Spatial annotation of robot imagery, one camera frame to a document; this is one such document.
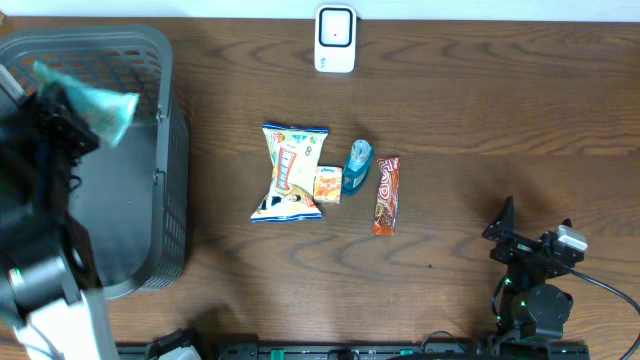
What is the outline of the grey plastic shopping basket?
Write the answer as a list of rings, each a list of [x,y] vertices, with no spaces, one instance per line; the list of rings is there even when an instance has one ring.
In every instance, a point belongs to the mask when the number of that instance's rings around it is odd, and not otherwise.
[[[75,168],[83,183],[70,212],[89,232],[106,298],[170,286],[185,263],[190,136],[169,40],[145,25],[2,37],[1,63],[25,91],[35,88],[36,61],[98,88],[138,94],[119,144],[102,144]]]

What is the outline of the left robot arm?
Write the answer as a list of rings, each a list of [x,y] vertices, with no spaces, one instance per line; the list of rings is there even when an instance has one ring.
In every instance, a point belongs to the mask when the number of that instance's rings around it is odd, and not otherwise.
[[[199,359],[195,334],[113,337],[107,303],[185,260],[187,131],[43,63],[1,121],[1,319],[34,359]]]

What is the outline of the yellow snack chip bag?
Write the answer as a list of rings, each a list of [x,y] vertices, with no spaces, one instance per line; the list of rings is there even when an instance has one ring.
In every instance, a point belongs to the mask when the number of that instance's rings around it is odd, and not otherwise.
[[[313,191],[328,128],[264,123],[273,169],[267,195],[251,215],[253,223],[296,222],[322,218]]]

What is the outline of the orange Top chocolate bar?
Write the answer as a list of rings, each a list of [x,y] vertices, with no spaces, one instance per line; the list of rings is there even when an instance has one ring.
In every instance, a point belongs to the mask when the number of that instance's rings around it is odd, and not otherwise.
[[[381,181],[377,193],[372,234],[393,235],[398,206],[399,158],[380,158],[377,162],[381,171]]]

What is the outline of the orange tissue pack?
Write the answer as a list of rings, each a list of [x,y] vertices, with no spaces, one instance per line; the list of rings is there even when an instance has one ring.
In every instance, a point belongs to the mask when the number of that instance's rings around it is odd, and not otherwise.
[[[341,167],[317,166],[313,197],[316,202],[339,204],[342,193]]]

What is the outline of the blue mouthwash bottle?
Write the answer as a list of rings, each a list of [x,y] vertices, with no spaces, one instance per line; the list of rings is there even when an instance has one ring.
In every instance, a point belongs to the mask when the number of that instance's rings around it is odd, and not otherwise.
[[[356,140],[343,170],[342,193],[356,194],[367,179],[374,156],[374,147],[364,139]]]

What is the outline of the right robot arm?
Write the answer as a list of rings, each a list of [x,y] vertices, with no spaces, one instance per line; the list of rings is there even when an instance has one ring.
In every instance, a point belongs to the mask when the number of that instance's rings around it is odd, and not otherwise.
[[[482,237],[495,243],[490,258],[507,266],[492,296],[497,330],[487,337],[485,353],[549,359],[552,344],[563,337],[573,297],[548,281],[568,273],[563,265],[584,259],[586,240],[573,232],[570,220],[536,240],[517,233],[511,196]]]

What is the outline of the white wet wipes pack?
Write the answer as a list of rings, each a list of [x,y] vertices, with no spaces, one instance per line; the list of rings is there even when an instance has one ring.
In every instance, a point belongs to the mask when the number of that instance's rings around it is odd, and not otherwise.
[[[90,129],[111,147],[116,147],[132,124],[140,95],[96,88],[36,61],[32,70],[39,89],[57,84],[71,107]]]

